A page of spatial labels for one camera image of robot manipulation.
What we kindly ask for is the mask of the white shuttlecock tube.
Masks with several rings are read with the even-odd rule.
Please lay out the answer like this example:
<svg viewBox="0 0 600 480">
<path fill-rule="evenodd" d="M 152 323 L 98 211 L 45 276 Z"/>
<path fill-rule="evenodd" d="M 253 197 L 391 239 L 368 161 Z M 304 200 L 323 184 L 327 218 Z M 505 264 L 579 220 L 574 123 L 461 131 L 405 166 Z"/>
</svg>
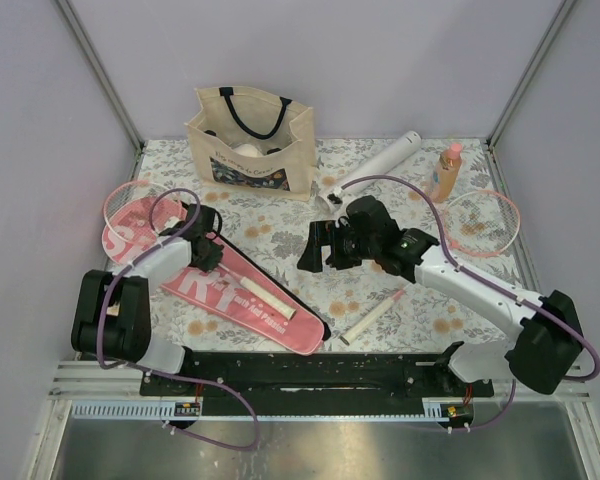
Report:
<svg viewBox="0 0 600 480">
<path fill-rule="evenodd" d="M 340 212 L 350 202 L 356 199 L 367 187 L 372 185 L 375 180 L 360 181 L 347 188 L 344 187 L 345 184 L 362 177 L 388 174 L 407 158 L 415 154 L 420 149 L 421 143 L 422 139 L 418 133 L 415 131 L 406 132 L 370 159 L 364 160 L 356 169 L 338 179 L 333 186 L 323 188 L 317 194 L 316 205 L 322 211 L 329 214 Z M 343 190 L 343 203 L 341 205 L 331 205 L 326 199 L 326 195 L 329 194 L 335 186 L 339 186 Z"/>
</svg>

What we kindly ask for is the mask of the pink badminton racket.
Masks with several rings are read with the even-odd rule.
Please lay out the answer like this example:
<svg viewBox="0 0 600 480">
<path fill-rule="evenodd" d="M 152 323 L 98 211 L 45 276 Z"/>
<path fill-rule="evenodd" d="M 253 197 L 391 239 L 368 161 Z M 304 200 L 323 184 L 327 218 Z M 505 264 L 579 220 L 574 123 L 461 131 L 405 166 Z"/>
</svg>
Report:
<svg viewBox="0 0 600 480">
<path fill-rule="evenodd" d="M 452 200 L 441 220 L 447 246 L 477 258 L 498 256 L 516 239 L 521 217 L 518 207 L 493 190 L 474 190 Z"/>
<path fill-rule="evenodd" d="M 139 278 L 144 292 L 150 294 L 191 267 L 190 243 L 180 235 L 195 223 L 201 206 L 199 197 L 191 190 L 168 189 L 147 181 L 125 183 L 109 195 L 103 208 L 106 227 L 115 238 L 136 247 L 138 253 L 122 260 L 113 273 L 112 285 L 107 288 L 104 301 L 106 307 L 131 278 Z M 224 270 L 283 317 L 294 316 L 294 307 L 231 270 L 223 263 L 223 256 L 216 268 Z"/>
</svg>

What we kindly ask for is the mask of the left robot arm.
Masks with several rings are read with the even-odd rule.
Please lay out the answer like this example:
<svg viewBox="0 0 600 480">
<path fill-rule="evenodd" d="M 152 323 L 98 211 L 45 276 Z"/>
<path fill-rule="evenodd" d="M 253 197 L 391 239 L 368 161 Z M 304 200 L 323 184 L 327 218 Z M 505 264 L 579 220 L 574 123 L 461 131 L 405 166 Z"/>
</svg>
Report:
<svg viewBox="0 0 600 480">
<path fill-rule="evenodd" d="M 150 296 L 188 267 L 215 269 L 223 246 L 215 242 L 222 218 L 212 207 L 192 204 L 186 218 L 163 230 L 154 244 L 114 271 L 90 270 L 81 282 L 71 346 L 97 360 L 162 371 L 162 383 L 176 395 L 196 386 L 186 349 L 152 334 Z"/>
</svg>

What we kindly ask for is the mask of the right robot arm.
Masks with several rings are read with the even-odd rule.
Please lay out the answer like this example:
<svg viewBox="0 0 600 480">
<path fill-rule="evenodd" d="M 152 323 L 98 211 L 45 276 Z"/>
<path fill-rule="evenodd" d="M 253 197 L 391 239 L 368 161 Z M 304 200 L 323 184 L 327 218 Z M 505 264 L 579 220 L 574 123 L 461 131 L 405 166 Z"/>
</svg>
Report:
<svg viewBox="0 0 600 480">
<path fill-rule="evenodd" d="M 545 395 L 554 393 L 584 348 L 573 300 L 521 289 L 450 256 L 437 238 L 417 228 L 401 228 L 372 196 L 351 203 L 337 220 L 313 221 L 298 260 L 300 270 L 325 266 L 345 270 L 373 260 L 382 270 L 434 289 L 468 307 L 506 338 L 482 344 L 459 342 L 444 353 L 435 383 L 455 396 L 478 380 L 517 380 Z"/>
</svg>

